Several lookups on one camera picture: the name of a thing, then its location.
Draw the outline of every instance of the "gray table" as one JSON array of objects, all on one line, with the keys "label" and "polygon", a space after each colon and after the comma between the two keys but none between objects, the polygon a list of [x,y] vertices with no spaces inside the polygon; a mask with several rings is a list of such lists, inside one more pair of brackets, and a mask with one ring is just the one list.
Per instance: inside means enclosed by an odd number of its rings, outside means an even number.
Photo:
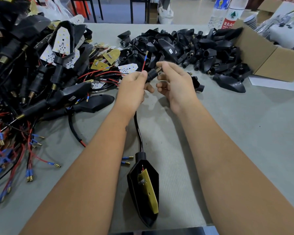
[{"label": "gray table", "polygon": [[[188,25],[88,26],[93,31],[95,42],[118,46],[120,40],[117,35],[127,30],[131,31],[131,38],[156,27],[168,32],[184,28],[207,30],[206,26]],[[192,66],[188,66],[187,70],[194,73]],[[220,88],[207,75],[199,72],[195,75],[206,86],[198,98],[213,118],[294,206],[294,92],[252,86],[246,80],[246,93],[239,94]],[[107,93],[116,95],[117,90]],[[79,113],[75,117],[76,129],[85,142],[94,135],[111,107],[95,114]],[[153,229],[211,224],[190,148],[167,100],[159,93],[147,93],[137,115],[144,150],[160,175],[159,215]],[[0,235],[15,235],[21,230],[83,149],[71,134],[67,118],[42,123],[39,128],[39,133],[47,136],[39,155],[62,164],[62,168],[35,161],[34,182],[26,183],[23,165],[17,185],[0,206]],[[138,149],[136,131],[131,121],[124,156],[133,156]],[[146,229],[129,196],[126,182],[128,171],[127,167],[120,169],[111,232]]]}]

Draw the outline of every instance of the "hand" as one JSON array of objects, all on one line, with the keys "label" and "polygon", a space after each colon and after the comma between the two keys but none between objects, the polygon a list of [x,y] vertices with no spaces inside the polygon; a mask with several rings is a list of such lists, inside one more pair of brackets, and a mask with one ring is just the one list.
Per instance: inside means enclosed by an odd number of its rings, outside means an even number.
[{"label": "hand", "polygon": [[119,86],[118,96],[114,107],[123,112],[129,119],[135,114],[139,105],[144,101],[145,91],[153,93],[155,90],[146,83],[147,72],[134,72],[126,75]]},{"label": "hand", "polygon": [[171,110],[179,117],[194,101],[198,101],[191,76],[179,66],[169,62],[158,62],[164,73],[158,76],[158,92],[166,96]]}]

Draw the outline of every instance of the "red label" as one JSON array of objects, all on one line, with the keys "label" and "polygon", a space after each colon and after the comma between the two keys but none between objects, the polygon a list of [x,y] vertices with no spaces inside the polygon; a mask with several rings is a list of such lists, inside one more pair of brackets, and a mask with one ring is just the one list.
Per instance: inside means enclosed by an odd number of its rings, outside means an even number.
[{"label": "red label", "polygon": [[221,29],[230,29],[230,28],[232,28],[235,21],[230,21],[227,18],[225,18],[224,21],[223,21]]}]

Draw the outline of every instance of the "water bottle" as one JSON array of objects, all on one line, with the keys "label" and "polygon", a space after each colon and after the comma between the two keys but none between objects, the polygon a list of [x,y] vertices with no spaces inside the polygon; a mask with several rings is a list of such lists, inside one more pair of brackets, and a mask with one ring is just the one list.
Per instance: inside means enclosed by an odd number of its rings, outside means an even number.
[{"label": "water bottle", "polygon": [[212,16],[208,23],[209,29],[219,29],[221,27],[224,17],[227,13],[227,9],[229,8],[230,1],[231,0],[216,0],[212,11]]},{"label": "water bottle", "polygon": [[248,0],[232,0],[224,18],[222,29],[230,29],[235,21],[241,17]]}]

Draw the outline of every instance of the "work table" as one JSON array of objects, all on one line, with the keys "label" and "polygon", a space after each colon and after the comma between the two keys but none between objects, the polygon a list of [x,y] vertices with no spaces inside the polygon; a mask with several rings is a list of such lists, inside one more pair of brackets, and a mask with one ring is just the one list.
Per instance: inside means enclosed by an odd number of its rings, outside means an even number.
[{"label": "work table", "polygon": [[[117,35],[127,30],[131,31],[131,39],[157,27],[169,33],[184,28],[194,28],[196,33],[208,30],[204,25],[88,23],[88,27],[93,31],[93,43],[104,42],[117,47],[120,47]],[[186,70],[205,85],[204,92],[197,96],[212,117],[294,206],[294,91],[252,86],[246,79],[246,93],[241,94],[220,88],[211,76],[195,72],[193,65]],[[102,94],[116,96],[117,90]],[[112,106],[94,114],[74,116],[75,128],[85,142],[92,138]],[[212,224],[187,139],[166,98],[157,91],[147,93],[137,116],[147,159],[159,173],[159,215],[152,229]],[[37,125],[37,133],[46,137],[43,147],[37,150],[39,156],[62,167],[58,169],[35,160],[34,181],[26,183],[23,163],[11,194],[0,205],[0,234],[19,233],[83,150],[70,132],[67,117]],[[131,120],[124,156],[134,156],[138,150],[137,134]],[[140,221],[128,191],[126,175],[130,167],[120,168],[111,233],[147,229]]]}]

